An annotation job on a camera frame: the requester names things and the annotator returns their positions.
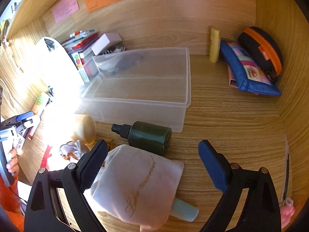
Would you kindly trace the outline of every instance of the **wood grain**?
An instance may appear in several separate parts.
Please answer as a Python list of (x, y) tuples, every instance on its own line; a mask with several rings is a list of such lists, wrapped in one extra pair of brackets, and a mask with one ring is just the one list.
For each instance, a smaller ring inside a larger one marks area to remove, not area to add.
[(32, 47), (43, 37), (48, 36), (42, 19), (38, 19), (20, 29), (10, 39), (10, 46), (1, 45), (0, 81), (4, 96), (1, 116), (4, 119), (30, 111), (42, 91), (48, 91), (40, 77), (31, 66), (29, 54)]
[(52, 11), (43, 15), (49, 35), (58, 41), (74, 31), (117, 32), (128, 49), (188, 47), (191, 54), (208, 54), (210, 27), (236, 39), (255, 24), (255, 0), (123, 0), (87, 13), (79, 11), (55, 24)]
[(284, 59), (276, 104), (291, 152), (294, 219), (309, 196), (309, 24), (294, 0), (257, 0), (256, 11), (256, 25), (274, 38)]
[(22, 0), (8, 28), (7, 38), (33, 20), (40, 18), (57, 0)]
[[(181, 133), (173, 133), (166, 157), (184, 162), (184, 171), (176, 196), (200, 208), (192, 223), (170, 217), (159, 231), (199, 231), (217, 205), (221, 192), (216, 190), (204, 168), (197, 151), (198, 143), (208, 139), (229, 162), (242, 168), (269, 169), (278, 198), (282, 195), (285, 173), (285, 135), (273, 98), (240, 92), (228, 86), (227, 64), (213, 64), (205, 55), (191, 55), (192, 103), (187, 108)], [(40, 129), (32, 141), (27, 140), (19, 162), (32, 183), (46, 149), (44, 144), (44, 111)], [(111, 132), (111, 124), (97, 122), (97, 139), (114, 138), (114, 146), (127, 141)], [(245, 201), (241, 198), (229, 228), (235, 226)], [(70, 222), (76, 223), (65, 203)], [(107, 231), (139, 231), (139, 226), (129, 225), (96, 212)]]

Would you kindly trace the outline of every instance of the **black and orange pouch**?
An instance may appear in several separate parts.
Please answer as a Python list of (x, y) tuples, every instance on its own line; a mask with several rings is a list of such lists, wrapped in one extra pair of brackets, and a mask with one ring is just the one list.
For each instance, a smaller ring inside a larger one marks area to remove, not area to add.
[(238, 42), (268, 78), (275, 83), (282, 71), (283, 57), (272, 37), (264, 30), (253, 26), (241, 33)]

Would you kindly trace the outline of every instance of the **yellow bottle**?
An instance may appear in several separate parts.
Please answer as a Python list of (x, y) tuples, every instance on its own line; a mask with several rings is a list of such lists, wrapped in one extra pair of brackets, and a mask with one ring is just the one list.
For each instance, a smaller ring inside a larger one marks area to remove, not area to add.
[(209, 48), (209, 60), (213, 63), (217, 63), (219, 59), (220, 51), (220, 30), (211, 27), (211, 44)]

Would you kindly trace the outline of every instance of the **metal screw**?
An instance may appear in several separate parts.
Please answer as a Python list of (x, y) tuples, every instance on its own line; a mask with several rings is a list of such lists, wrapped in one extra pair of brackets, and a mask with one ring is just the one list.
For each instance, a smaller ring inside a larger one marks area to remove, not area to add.
[(262, 173), (268, 173), (268, 170), (267, 170), (266, 167), (261, 167), (261, 171), (262, 171)]
[(237, 163), (231, 163), (232, 169), (239, 169), (239, 165)]
[(76, 167), (76, 164), (75, 163), (71, 163), (68, 165), (68, 169), (73, 169)]
[(39, 173), (44, 173), (44, 172), (45, 172), (45, 170), (46, 170), (46, 168), (45, 168), (45, 167), (41, 167), (41, 168), (39, 169)]

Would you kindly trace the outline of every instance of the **orange zipper stripe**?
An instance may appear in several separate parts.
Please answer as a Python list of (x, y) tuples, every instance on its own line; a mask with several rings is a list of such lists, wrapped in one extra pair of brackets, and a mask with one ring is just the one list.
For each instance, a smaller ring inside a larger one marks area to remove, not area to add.
[(282, 65), (281, 65), (277, 52), (274, 50), (271, 44), (268, 41), (266, 41), (259, 33), (257, 33), (255, 30), (251, 28), (246, 28), (244, 32), (247, 35), (251, 36), (257, 43), (259, 43), (259, 45), (262, 45), (264, 47), (265, 52), (269, 56), (275, 68), (276, 75), (279, 76), (282, 70)]

